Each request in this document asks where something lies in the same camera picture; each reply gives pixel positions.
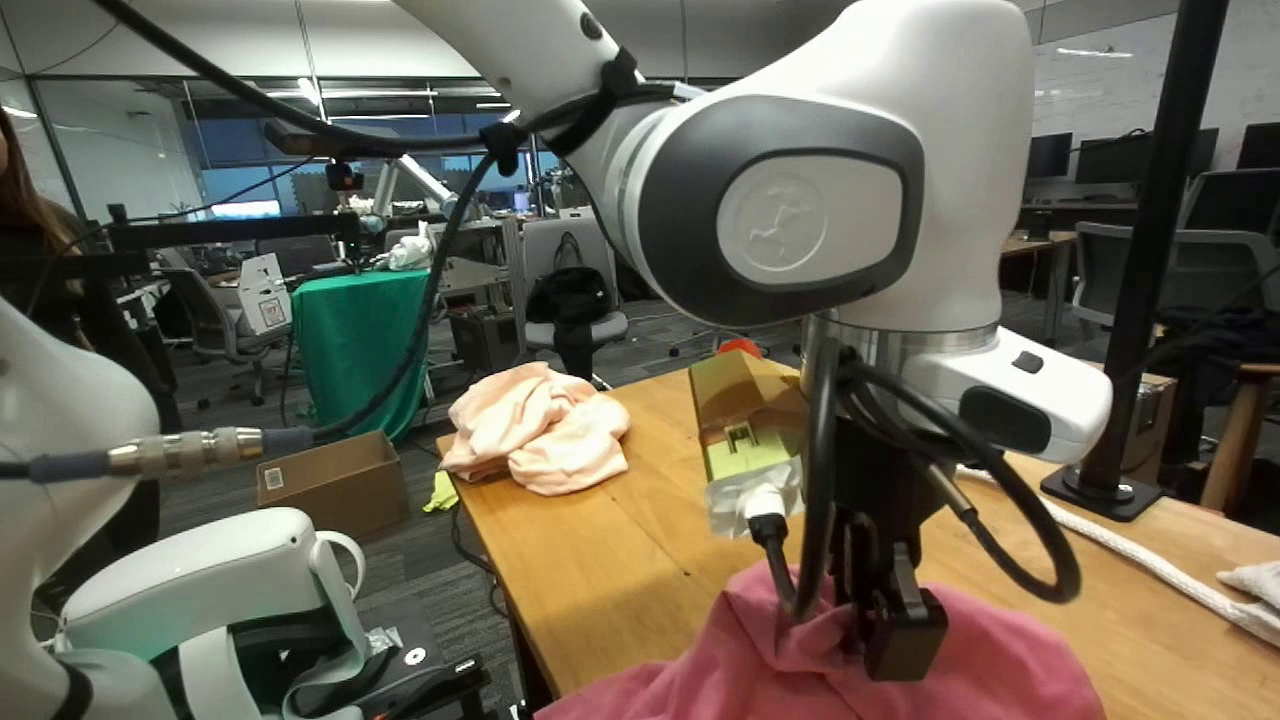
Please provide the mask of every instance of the red cloth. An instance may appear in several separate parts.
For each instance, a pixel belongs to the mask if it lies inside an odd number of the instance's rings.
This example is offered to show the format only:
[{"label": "red cloth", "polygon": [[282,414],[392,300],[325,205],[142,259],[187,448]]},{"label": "red cloth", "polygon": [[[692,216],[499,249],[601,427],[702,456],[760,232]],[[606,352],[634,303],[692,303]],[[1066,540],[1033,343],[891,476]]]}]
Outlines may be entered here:
[{"label": "red cloth", "polygon": [[823,604],[789,638],[764,567],[728,581],[695,649],[556,700],[541,720],[1098,720],[1082,661],[1014,612],[934,588],[948,638],[920,683],[884,683],[840,651],[847,610]]}]

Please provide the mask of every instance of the beige cloth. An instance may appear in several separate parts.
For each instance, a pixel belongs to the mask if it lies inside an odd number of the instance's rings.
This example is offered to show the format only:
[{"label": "beige cloth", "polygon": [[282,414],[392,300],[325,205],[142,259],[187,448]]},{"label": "beige cloth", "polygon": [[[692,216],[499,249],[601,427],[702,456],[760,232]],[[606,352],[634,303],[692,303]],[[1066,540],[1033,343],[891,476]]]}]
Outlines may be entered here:
[{"label": "beige cloth", "polygon": [[620,438],[634,416],[589,379],[520,365],[473,385],[453,410],[447,472],[514,472],[518,484],[559,496],[630,472]]}]

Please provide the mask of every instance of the black stand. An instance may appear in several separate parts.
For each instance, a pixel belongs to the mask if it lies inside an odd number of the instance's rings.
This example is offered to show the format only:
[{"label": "black stand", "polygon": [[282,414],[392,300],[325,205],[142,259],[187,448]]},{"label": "black stand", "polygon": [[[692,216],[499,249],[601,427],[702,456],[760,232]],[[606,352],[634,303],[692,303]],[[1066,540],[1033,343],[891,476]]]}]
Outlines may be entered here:
[{"label": "black stand", "polygon": [[1132,519],[1159,491],[1151,484],[1132,484],[1121,476],[1123,444],[1132,427],[1132,410],[1141,394],[1141,365],[1151,343],[1155,300],[1171,254],[1171,228],[1186,197],[1186,177],[1192,144],[1204,118],[1204,95],[1215,63],[1215,46],[1223,36],[1227,0],[1186,0],[1171,27],[1169,74],[1155,111],[1155,149],[1144,177],[1144,197],[1123,259],[1123,303],[1115,308],[1108,375],[1115,387],[1113,420],[1098,454],[1082,472],[1062,472],[1046,482],[1046,491],[1066,496],[1100,517]]},{"label": "black stand", "polygon": [[831,581],[857,610],[851,649],[874,680],[920,680],[948,632],[948,612],[915,584],[920,524],[941,509],[907,448],[838,416]]}]

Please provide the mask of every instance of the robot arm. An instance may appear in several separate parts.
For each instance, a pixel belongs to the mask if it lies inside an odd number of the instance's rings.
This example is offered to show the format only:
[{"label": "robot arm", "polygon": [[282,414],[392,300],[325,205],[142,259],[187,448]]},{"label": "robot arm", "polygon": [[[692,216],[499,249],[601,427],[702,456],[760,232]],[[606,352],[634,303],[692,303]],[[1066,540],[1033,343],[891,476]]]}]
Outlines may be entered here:
[{"label": "robot arm", "polygon": [[831,314],[843,343],[1008,448],[1072,466],[1100,442],[1106,373],[996,328],[1033,129],[1008,0],[862,0],[791,56],[670,105],[630,105],[643,77],[579,0],[400,5],[524,125],[589,105],[543,136],[672,308]]}]

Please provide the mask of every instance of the pink cloth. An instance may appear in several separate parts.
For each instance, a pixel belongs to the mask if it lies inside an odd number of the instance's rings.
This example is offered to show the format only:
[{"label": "pink cloth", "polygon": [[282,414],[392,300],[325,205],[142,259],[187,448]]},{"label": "pink cloth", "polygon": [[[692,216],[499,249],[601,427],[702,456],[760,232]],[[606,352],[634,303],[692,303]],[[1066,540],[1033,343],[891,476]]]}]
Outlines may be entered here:
[{"label": "pink cloth", "polygon": [[934,588],[948,638],[920,683],[869,680],[840,651],[847,610],[823,604],[779,638],[764,567],[728,581],[695,649],[556,700],[541,720],[1100,720],[1082,661],[1014,612]]},{"label": "pink cloth", "polygon": [[630,472],[620,438],[634,416],[589,379],[520,365],[473,385],[453,410],[447,472],[514,472],[518,484],[556,496]]}]

